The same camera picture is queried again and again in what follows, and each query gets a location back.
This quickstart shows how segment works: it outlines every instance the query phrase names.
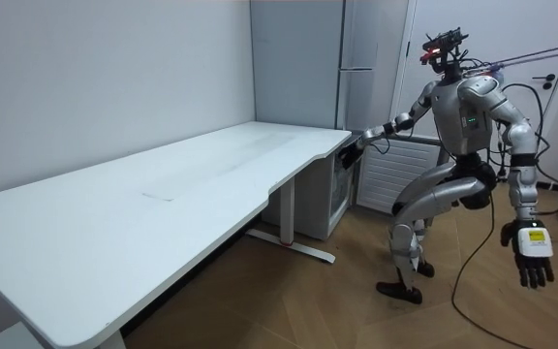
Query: humanoid robot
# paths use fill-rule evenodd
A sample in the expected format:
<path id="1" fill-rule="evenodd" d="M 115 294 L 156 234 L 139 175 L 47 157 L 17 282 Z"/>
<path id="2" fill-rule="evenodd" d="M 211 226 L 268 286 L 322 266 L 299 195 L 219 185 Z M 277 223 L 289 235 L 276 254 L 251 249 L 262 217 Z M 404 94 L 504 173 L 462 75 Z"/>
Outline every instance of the humanoid robot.
<path id="1" fill-rule="evenodd" d="M 376 289 L 387 296 L 421 303 L 422 294 L 414 285 L 414 272 L 434 276 L 434 267 L 423 259 L 420 242 L 425 235 L 423 221 L 447 212 L 458 201 L 468 209 L 490 204 L 496 174 L 483 162 L 478 150 L 489 148 L 493 121 L 505 126 L 503 142 L 511 148 L 508 177 L 510 200 L 516 218 L 501 231 L 501 243 L 510 241 L 520 274 L 520 284 L 537 288 L 554 281 L 549 257 L 552 245 L 548 230 L 537 219 L 538 137 L 528 120 L 508 100 L 499 81 L 490 76 L 464 78 L 458 46 L 468 35 L 460 28 L 423 44 L 426 54 L 421 64 L 430 64 L 442 79 L 429 82 L 410 111 L 393 121 L 365 130 L 338 154 L 344 168 L 360 158 L 365 147 L 387 135 L 411 129 L 430 109 L 439 128 L 440 139 L 455 162 L 425 172 L 399 194 L 392 208 L 390 252 L 399 282 L 379 282 Z"/>

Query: yellow label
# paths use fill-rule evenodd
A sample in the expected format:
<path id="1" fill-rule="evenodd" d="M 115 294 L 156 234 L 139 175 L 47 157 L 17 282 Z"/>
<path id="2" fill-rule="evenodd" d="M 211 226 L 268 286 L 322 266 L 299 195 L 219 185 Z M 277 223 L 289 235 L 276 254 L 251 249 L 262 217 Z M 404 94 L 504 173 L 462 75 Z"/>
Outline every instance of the yellow label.
<path id="1" fill-rule="evenodd" d="M 529 240 L 531 241 L 545 241 L 543 231 L 529 231 Z"/>

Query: white wall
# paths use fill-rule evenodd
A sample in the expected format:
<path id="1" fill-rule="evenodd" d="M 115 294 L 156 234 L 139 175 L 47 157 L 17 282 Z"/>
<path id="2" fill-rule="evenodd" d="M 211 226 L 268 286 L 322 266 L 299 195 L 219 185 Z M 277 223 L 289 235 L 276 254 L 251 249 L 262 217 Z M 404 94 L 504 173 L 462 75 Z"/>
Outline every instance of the white wall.
<path id="1" fill-rule="evenodd" d="M 0 0 L 0 191 L 253 120 L 252 74 L 246 1 Z"/>

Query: radiator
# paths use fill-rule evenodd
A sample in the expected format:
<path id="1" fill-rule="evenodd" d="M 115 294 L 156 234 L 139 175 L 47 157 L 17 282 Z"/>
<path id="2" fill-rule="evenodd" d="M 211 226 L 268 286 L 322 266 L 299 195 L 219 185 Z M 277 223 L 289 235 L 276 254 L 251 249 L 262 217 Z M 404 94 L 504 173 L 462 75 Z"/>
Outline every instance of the radiator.
<path id="1" fill-rule="evenodd" d="M 368 146 L 360 168 L 356 204 L 391 214 L 399 193 L 423 172 L 439 162 L 441 148 L 432 143 L 389 140 L 390 149 L 382 155 Z M 383 152 L 387 141 L 375 142 Z"/>

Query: wooden floor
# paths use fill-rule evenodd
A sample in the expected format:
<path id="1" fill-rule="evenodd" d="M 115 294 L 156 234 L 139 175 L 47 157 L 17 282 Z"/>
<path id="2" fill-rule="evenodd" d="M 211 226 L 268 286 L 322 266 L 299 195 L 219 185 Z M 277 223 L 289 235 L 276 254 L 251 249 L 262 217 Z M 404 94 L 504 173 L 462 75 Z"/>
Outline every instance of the wooden floor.
<path id="1" fill-rule="evenodd" d="M 539 291 L 519 286 L 512 252 L 499 244 L 513 219 L 507 187 L 494 193 L 495 234 L 465 270 L 458 302 L 475 321 L 533 348 L 558 348 L 558 220 L 552 234 L 556 281 Z M 542 209 L 558 193 L 542 192 Z M 438 217 L 424 241 L 436 276 L 416 276 L 423 304 L 378 294 L 378 280 L 395 280 L 388 252 L 388 218 L 349 210 L 329 241 L 297 239 L 333 253 L 326 265 L 259 239 L 241 238 L 126 338 L 130 349 L 263 348 L 512 348 L 473 328 L 451 307 L 462 261 L 490 228 L 489 208 L 462 207 Z M 276 228 L 261 229 L 276 232 Z"/>

